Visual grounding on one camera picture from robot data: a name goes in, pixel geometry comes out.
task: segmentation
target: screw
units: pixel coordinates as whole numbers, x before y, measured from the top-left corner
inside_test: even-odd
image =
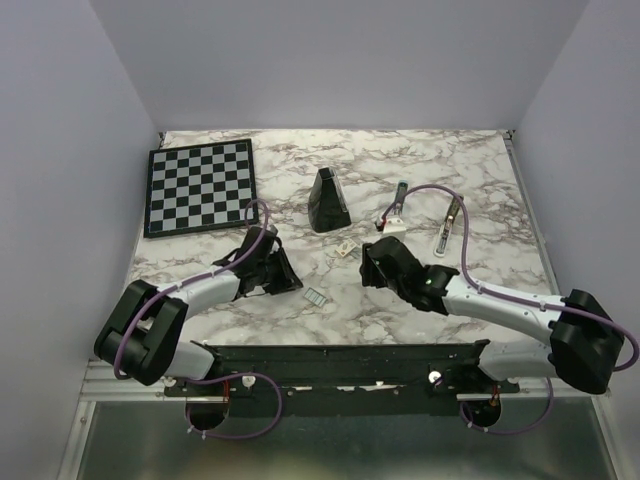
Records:
[[[429,383],[438,385],[438,383],[440,382],[440,379],[442,378],[442,374],[436,370],[433,370],[432,372],[429,372]]]
[[[162,377],[162,383],[164,383],[165,387],[173,387],[175,386],[176,383],[178,383],[178,381],[175,378],[171,378],[171,377]]]
[[[253,387],[255,383],[256,383],[256,377],[254,377],[253,375],[242,377],[242,385],[244,385],[246,388]]]

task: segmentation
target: metronome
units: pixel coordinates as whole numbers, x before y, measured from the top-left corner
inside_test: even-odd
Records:
[[[321,168],[316,174],[309,195],[309,223],[318,233],[351,225],[342,187],[333,168]]]

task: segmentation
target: white marble surface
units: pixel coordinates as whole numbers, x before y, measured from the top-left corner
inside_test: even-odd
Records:
[[[251,138],[259,197],[272,210],[287,255],[305,288],[220,305],[192,318],[183,340],[210,344],[376,344],[511,340],[520,334],[462,317],[418,312],[388,290],[363,288],[359,260],[340,258],[342,239],[378,238],[373,221],[393,200],[398,180],[439,183],[465,196],[471,215],[469,264],[482,280],[547,293],[542,262],[500,133],[495,131],[265,130],[169,132],[165,147]],[[339,174],[352,226],[316,234],[307,199],[317,169]],[[425,263],[459,268],[462,222],[447,255],[432,255],[450,198],[416,193],[404,208],[407,245]],[[199,273],[240,245],[244,230],[141,239],[131,279],[152,283]],[[313,287],[329,298],[318,308],[303,298]]]

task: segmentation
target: white enclosure wall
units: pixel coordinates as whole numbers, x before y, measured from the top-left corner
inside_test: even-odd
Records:
[[[0,2],[0,476],[55,478],[155,128],[85,0]]]
[[[518,127],[525,183],[563,292],[594,292],[640,336],[640,2],[592,0]],[[640,369],[613,400],[640,472]]]
[[[91,0],[159,128],[513,128],[587,0]]]

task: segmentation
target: purple wire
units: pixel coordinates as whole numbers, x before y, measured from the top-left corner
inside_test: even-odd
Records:
[[[270,378],[270,377],[268,377],[266,375],[263,375],[262,373],[246,372],[246,373],[234,373],[233,375],[227,375],[226,377],[214,378],[212,380],[189,380],[189,382],[193,383],[194,385],[214,385],[216,383],[221,383],[221,382],[225,382],[225,381],[229,381],[229,380],[235,380],[236,378],[242,378],[242,377],[245,377],[245,376],[253,376],[253,377],[256,377],[256,378],[261,378],[262,380],[265,380],[265,381],[269,382],[269,384],[276,391],[276,396],[278,397],[278,410],[276,411],[276,414],[274,415],[274,417],[271,420],[271,423],[269,423],[269,425],[267,425],[266,427],[264,427],[261,430],[258,430],[257,432],[248,433],[248,434],[245,434],[245,435],[225,435],[225,434],[222,434],[222,433],[214,433],[214,432],[211,432],[209,430],[198,430],[191,423],[191,408],[187,407],[187,410],[185,412],[185,418],[187,419],[187,423],[189,424],[189,427],[192,428],[193,430],[195,430],[196,432],[200,433],[200,434],[204,434],[207,437],[219,438],[219,439],[222,439],[222,440],[248,440],[250,438],[259,437],[260,435],[263,435],[263,434],[267,433],[269,430],[271,430],[273,427],[275,427],[276,424],[280,421],[280,418],[282,417],[283,402],[282,402],[282,394],[280,393],[280,388],[278,388],[278,384],[272,378]]]
[[[269,214],[269,207],[267,206],[267,204],[263,200],[255,199],[255,200],[251,200],[245,206],[245,209],[244,209],[245,218],[247,216],[247,211],[249,210],[249,207],[251,207],[253,204],[258,204],[260,207],[262,207],[262,210],[264,212],[264,223],[262,224],[262,229],[260,230],[260,234],[258,235],[258,238],[256,238],[256,241],[253,242],[253,245],[251,245],[251,247],[249,247],[249,249],[243,255],[240,256],[240,258],[234,259],[233,262],[231,262],[229,265],[222,267],[213,273],[212,272],[200,273],[198,275],[195,275],[193,277],[183,280],[181,284],[178,283],[170,287],[167,287],[164,290],[159,291],[153,297],[151,297],[147,303],[145,303],[142,306],[142,308],[138,311],[138,313],[136,313],[136,315],[133,317],[133,320],[129,324],[129,327],[127,327],[127,330],[124,332],[124,335],[122,336],[122,340],[120,341],[120,345],[118,346],[118,351],[116,352],[116,357],[113,361],[113,373],[118,380],[126,380],[130,378],[129,375],[124,374],[120,371],[120,365],[122,364],[122,357],[124,356],[125,347],[127,346],[127,343],[129,342],[129,340],[131,339],[131,335],[133,335],[133,332],[136,329],[136,326],[138,325],[142,317],[144,317],[144,315],[158,300],[160,300],[162,297],[166,295],[169,295],[170,293],[175,292],[181,286],[185,287],[187,285],[191,285],[192,283],[199,282],[200,280],[205,280],[207,278],[215,277],[216,275],[220,275],[222,272],[226,272],[227,270],[230,270],[236,267],[238,264],[244,262],[245,259],[249,255],[251,255],[253,251],[258,247],[258,245],[262,241],[262,238],[264,237],[265,232],[267,231],[270,214]]]
[[[411,193],[416,192],[418,190],[441,190],[443,192],[448,193],[449,195],[451,195],[453,198],[456,199],[456,201],[460,204],[460,208],[462,210],[462,216],[464,219],[464,234],[462,236],[462,252],[461,252],[461,260],[460,260],[460,265],[461,265],[461,270],[462,270],[462,276],[465,278],[465,280],[467,281],[467,283],[469,285],[471,285],[474,289],[476,289],[479,293],[486,293],[487,295],[490,295],[492,297],[495,298],[499,298],[501,300],[505,300],[508,302],[512,302],[512,303],[516,303],[516,304],[520,304],[520,305],[526,305],[528,307],[535,307],[535,308],[541,308],[541,304],[539,302],[535,302],[533,300],[526,300],[526,299],[522,299],[513,295],[508,295],[506,293],[502,293],[502,292],[497,292],[495,290],[491,290],[489,288],[484,288],[482,285],[480,285],[478,282],[476,282],[473,278],[471,278],[471,275],[469,275],[469,268],[467,266],[467,248],[468,248],[468,244],[469,244],[469,235],[470,235],[470,229],[469,229],[469,212],[467,210],[466,205],[464,204],[464,200],[462,199],[462,197],[460,195],[458,195],[455,191],[451,190],[448,187],[444,187],[442,185],[435,185],[435,184],[427,184],[427,185],[419,185],[417,187],[414,187],[410,190],[407,191],[407,193],[404,194],[404,196],[398,200],[400,202],[404,201],[404,199]],[[382,214],[382,220],[386,221],[387,215],[389,215],[389,212],[393,209],[393,207],[396,205],[397,202],[394,201],[394,203],[392,203],[391,205],[389,205],[389,207],[387,207],[387,209],[384,211],[384,213]],[[623,363],[622,365],[616,366],[614,368],[614,371],[619,372],[622,370],[626,370],[630,367],[632,367],[637,361],[638,361],[638,357],[640,357],[640,346],[638,345],[638,341],[636,340],[636,338],[633,336],[633,334],[627,330],[626,328],[622,327],[621,325],[618,325],[617,323],[613,323],[611,320],[609,320],[608,318],[605,317],[601,317],[599,315],[595,315],[593,313],[590,312],[585,312],[583,310],[579,310],[577,308],[573,308],[573,307],[567,307],[564,305],[544,305],[544,308],[547,310],[551,310],[551,311],[556,311],[556,312],[566,312],[566,313],[570,313],[570,314],[574,314],[574,315],[580,315],[582,317],[588,318],[590,320],[593,320],[595,322],[598,322],[606,327],[612,328],[613,330],[616,330],[617,332],[621,333],[622,335],[624,335],[627,340],[629,340],[629,343],[631,344],[631,347],[633,349],[633,353],[631,354],[631,358]],[[551,413],[551,410],[553,409],[553,404],[554,404],[554,394],[553,394],[553,386],[551,385],[551,380],[549,378],[546,379],[547,380],[547,385],[549,386],[549,402],[547,404],[547,408],[544,411],[544,413],[542,414],[542,416],[536,420],[535,422],[533,422],[531,425],[524,427],[522,429],[519,430],[506,430],[506,431],[490,431],[487,429],[484,429],[482,427],[479,427],[477,425],[473,425],[473,422],[471,419],[468,419],[464,413],[464,408],[467,406],[464,402],[461,403],[460,405],[460,416],[462,417],[462,419],[465,421],[465,423],[471,423],[472,428],[474,428],[475,430],[479,430],[482,432],[486,432],[486,433],[491,433],[493,435],[518,435],[520,433],[525,433],[528,432],[534,428],[536,428],[538,425],[540,425],[542,422],[544,422],[547,417],[549,416],[549,414]]]
[[[553,385],[551,384],[550,379],[547,378],[545,380],[547,381],[547,388],[549,390],[549,399],[547,402],[547,408],[542,413],[542,415],[540,415],[540,418],[538,418],[535,422],[533,422],[530,425],[527,425],[524,428],[520,428],[517,430],[489,430],[487,428],[480,427],[473,423],[473,415],[470,412],[471,409],[469,408],[469,405],[467,404],[467,402],[460,402],[460,418],[462,418],[464,423],[466,423],[467,426],[469,426],[469,428],[472,428],[473,430],[477,430],[478,432],[488,433],[490,435],[509,436],[509,435],[520,435],[521,433],[529,432],[534,428],[536,428],[537,426],[539,426],[542,422],[544,422],[551,414],[551,410],[553,410],[553,405],[555,403],[555,396],[553,395]],[[467,414],[465,413],[465,409],[469,410],[468,417],[467,417]]]

